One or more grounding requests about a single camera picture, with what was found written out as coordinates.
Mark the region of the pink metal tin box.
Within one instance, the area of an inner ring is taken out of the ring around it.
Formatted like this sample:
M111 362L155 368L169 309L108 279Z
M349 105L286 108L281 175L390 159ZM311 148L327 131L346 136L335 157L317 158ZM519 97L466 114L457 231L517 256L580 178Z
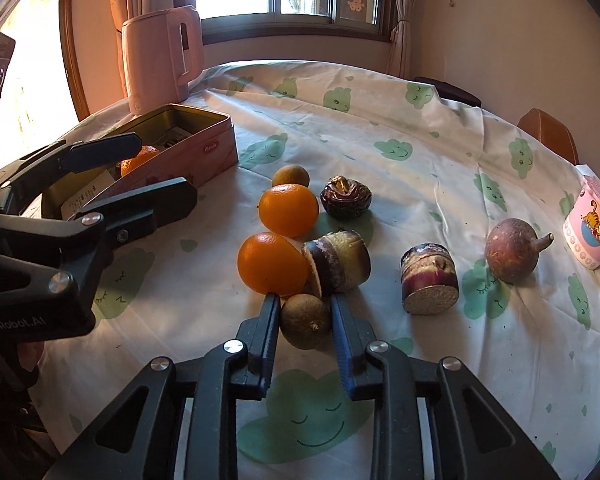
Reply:
M107 134L134 132L158 154L126 176L117 162L68 174L42 194L42 216L67 220L92 200L176 177L196 188L238 162L230 116L184 104L168 104L135 117Z

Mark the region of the large orange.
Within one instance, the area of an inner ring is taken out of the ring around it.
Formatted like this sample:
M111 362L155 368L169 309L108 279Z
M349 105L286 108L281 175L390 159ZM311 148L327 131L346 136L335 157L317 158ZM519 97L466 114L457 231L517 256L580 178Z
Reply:
M302 253L285 237L263 232L248 237L237 254L242 281L259 294L281 297L298 294L308 280L309 266Z

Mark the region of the small orange mandarin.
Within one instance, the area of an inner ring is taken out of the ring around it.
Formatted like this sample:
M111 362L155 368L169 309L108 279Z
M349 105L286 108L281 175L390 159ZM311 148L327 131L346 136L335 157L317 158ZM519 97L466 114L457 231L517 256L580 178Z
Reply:
M276 185L265 191L258 203L262 224L286 237L299 237L313 228L318 217L315 195L300 184Z

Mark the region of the small brown longan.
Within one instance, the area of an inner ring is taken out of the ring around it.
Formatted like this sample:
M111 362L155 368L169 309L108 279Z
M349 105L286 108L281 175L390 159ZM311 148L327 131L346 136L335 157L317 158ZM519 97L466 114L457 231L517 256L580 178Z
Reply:
M300 165L286 165L280 167L273 174L271 185L279 186L284 184L298 184L306 188L310 184L309 173Z

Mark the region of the round brown passion fruit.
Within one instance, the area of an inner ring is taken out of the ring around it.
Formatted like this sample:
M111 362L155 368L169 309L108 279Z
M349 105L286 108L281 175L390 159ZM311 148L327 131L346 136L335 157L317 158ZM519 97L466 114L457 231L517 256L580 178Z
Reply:
M539 254L554 242L554 235L538 237L528 222L507 218L498 222L486 238L484 255L492 274L516 284L528 278L538 264Z

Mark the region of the tan longan fruit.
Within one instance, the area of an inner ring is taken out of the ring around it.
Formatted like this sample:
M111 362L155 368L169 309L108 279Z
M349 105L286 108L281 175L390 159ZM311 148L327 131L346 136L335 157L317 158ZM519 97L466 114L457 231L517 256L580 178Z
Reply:
M280 310L280 330L300 350L317 348L332 330L332 315L323 300L308 294L289 297Z

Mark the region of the dark wrinkled fruit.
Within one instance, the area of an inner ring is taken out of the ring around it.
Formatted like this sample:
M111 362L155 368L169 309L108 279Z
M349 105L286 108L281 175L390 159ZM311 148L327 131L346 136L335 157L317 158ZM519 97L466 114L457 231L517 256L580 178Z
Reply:
M320 195L326 212L339 221L352 220L364 214L370 208L372 198L368 186L341 174L330 178Z

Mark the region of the pink electric kettle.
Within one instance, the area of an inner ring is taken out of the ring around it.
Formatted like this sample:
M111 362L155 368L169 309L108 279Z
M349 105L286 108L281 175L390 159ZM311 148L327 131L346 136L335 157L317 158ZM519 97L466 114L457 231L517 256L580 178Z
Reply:
M192 6L131 18L122 26L122 53L131 113L182 102L204 69L201 19Z

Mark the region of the white green patterned tablecloth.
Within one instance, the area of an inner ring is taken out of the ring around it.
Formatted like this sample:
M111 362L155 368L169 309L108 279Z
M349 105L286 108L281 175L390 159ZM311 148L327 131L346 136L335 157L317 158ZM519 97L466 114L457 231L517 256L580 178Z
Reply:
M46 344L31 398L58 448L68 446L155 356L185 361L227 340L262 298L240 279L240 245L263 229L257 206L280 167L313 192L342 174L366 184L370 211L351 223L372 274L353 312L408 356L457 356L564 479L600 459L600 268L562 236L578 170L502 118L434 89L327 63L212 68L190 105L233 119L239 162L199 191L183 221L117 251L85 337ZM496 278L486 238L507 218L554 235L534 271ZM403 309L401 258L444 246L460 296L448 310Z

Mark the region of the pink cartoon cup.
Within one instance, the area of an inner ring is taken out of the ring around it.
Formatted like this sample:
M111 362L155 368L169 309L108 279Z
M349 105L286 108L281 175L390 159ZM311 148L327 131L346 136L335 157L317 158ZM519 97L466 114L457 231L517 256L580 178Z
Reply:
M582 188L562 232L576 259L588 270L600 266L600 179L583 176Z

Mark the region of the brown leather chair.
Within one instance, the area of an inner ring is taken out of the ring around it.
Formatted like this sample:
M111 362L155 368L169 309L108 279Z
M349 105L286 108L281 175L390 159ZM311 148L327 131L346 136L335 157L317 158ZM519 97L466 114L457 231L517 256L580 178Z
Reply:
M577 147L571 132L562 122L544 110L532 108L518 120L517 127L573 165L579 163Z

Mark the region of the pink curtain right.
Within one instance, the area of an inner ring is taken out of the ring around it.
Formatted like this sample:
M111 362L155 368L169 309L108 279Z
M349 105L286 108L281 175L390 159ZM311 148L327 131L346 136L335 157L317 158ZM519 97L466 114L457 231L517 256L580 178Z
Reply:
M416 0L394 0L396 24L391 31L388 73L406 79L410 71L412 30L411 18Z

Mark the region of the black round stool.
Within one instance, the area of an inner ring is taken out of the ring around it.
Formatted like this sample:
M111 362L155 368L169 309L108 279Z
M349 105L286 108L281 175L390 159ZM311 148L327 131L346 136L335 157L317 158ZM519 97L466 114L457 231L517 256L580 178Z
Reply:
M434 88L436 88L438 95L442 99L462 102L473 107L480 107L482 105L481 100L476 96L468 91L458 88L457 86L453 86L448 82L423 76L415 77L414 81L420 82L421 84L431 84L434 86Z

